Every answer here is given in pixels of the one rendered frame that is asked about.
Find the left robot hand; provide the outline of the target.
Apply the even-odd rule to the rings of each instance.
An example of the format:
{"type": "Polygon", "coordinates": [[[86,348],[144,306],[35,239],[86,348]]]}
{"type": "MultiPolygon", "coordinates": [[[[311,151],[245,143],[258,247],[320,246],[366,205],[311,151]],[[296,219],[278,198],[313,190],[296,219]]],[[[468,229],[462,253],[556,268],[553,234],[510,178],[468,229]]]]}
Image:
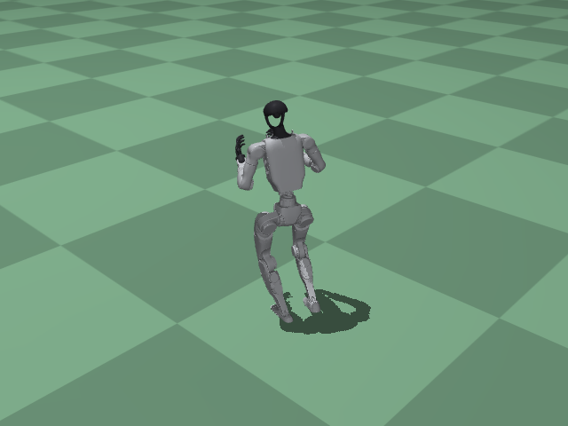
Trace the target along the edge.
{"type": "Polygon", "coordinates": [[[236,147],[235,147],[235,151],[236,151],[236,161],[238,159],[239,163],[244,163],[245,162],[245,155],[241,153],[241,147],[245,145],[245,143],[241,144],[241,142],[244,141],[241,140],[243,137],[243,135],[239,135],[236,139],[236,147]]]}

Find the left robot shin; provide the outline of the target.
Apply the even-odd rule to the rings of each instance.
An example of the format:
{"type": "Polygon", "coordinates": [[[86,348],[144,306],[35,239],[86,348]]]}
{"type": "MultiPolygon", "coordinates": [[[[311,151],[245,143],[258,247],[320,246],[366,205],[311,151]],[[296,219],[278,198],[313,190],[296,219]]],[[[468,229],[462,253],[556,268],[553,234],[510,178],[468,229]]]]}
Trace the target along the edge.
{"type": "Polygon", "coordinates": [[[281,280],[279,273],[277,271],[269,272],[266,262],[261,259],[258,262],[264,284],[266,285],[269,293],[273,297],[279,311],[280,315],[285,317],[285,312],[288,313],[288,307],[285,303],[283,296],[283,288],[281,286],[281,280]]]}

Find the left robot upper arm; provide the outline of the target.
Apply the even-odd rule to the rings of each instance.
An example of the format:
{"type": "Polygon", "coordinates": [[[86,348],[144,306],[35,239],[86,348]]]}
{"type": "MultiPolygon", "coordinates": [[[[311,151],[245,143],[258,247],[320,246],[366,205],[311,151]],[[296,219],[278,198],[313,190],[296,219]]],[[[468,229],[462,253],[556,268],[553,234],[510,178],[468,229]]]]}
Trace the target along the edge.
{"type": "Polygon", "coordinates": [[[265,142],[258,142],[248,147],[240,189],[248,191],[253,188],[254,180],[252,178],[256,172],[258,160],[264,156],[264,153],[265,142]]]}

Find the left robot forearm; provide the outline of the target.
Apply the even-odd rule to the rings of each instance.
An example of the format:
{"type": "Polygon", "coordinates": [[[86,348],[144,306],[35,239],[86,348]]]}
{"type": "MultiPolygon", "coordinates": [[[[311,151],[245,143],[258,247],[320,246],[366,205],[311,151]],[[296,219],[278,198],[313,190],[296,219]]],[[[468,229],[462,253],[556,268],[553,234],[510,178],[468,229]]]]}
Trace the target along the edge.
{"type": "MultiPolygon", "coordinates": [[[[245,158],[245,157],[244,157],[245,158]]],[[[245,158],[246,161],[246,158],[245,158]]],[[[241,187],[241,183],[242,183],[242,177],[243,177],[243,168],[244,168],[244,163],[239,163],[238,159],[237,159],[237,165],[238,165],[238,176],[237,176],[237,184],[238,187],[241,187]]]]}

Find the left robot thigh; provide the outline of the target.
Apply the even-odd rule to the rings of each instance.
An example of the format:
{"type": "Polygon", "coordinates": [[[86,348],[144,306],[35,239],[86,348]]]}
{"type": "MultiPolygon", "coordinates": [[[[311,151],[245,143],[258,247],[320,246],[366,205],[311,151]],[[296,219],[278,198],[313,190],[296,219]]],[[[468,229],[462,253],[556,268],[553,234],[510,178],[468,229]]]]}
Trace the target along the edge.
{"type": "Polygon", "coordinates": [[[254,226],[254,239],[258,262],[263,259],[269,272],[276,269],[276,259],[271,256],[272,235],[280,222],[280,217],[276,211],[269,213],[261,212],[256,216],[254,226]]]}

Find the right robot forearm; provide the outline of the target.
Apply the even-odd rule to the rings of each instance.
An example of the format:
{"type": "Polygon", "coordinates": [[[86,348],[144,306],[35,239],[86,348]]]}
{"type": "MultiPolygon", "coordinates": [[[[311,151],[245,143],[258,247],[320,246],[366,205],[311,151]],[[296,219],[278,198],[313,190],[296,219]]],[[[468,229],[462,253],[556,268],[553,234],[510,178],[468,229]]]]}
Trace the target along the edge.
{"type": "Polygon", "coordinates": [[[307,167],[311,167],[313,161],[309,158],[308,154],[304,152],[304,164],[307,167]]]}

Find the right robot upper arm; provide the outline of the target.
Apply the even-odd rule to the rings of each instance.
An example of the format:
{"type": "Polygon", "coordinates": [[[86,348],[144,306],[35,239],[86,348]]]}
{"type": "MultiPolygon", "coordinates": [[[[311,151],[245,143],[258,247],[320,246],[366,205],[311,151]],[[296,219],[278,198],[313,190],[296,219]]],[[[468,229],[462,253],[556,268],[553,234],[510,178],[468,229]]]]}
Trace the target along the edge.
{"type": "Polygon", "coordinates": [[[303,149],[313,161],[311,165],[312,171],[319,173],[325,169],[326,164],[322,159],[320,150],[315,144],[315,140],[307,134],[298,134],[303,142],[303,149]]]}

